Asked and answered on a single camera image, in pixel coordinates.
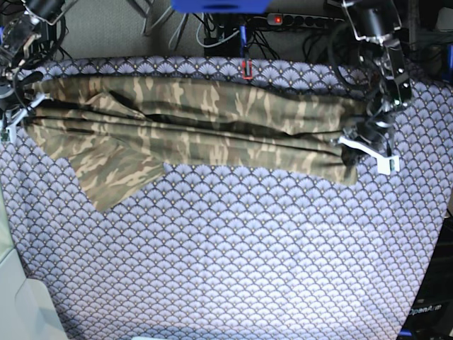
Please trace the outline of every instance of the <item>green camouflage cloth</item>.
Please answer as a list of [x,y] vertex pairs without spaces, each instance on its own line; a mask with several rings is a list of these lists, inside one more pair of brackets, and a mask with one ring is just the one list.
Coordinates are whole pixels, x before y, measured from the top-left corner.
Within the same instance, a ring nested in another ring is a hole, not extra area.
[[34,85],[55,102],[26,123],[53,159],[68,158],[79,183],[103,211],[169,164],[280,168],[352,184],[355,168],[330,141],[357,101],[297,96],[220,81],[82,77]]

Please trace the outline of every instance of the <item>folded garment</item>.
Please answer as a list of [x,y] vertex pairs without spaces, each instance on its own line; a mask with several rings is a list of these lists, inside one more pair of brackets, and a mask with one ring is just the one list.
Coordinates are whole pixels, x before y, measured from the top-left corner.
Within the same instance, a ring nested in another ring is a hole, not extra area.
[[53,159],[69,159],[96,209],[165,174],[163,163],[243,165],[350,185],[331,140],[364,104],[194,79],[77,77],[35,84],[54,99],[25,123]]

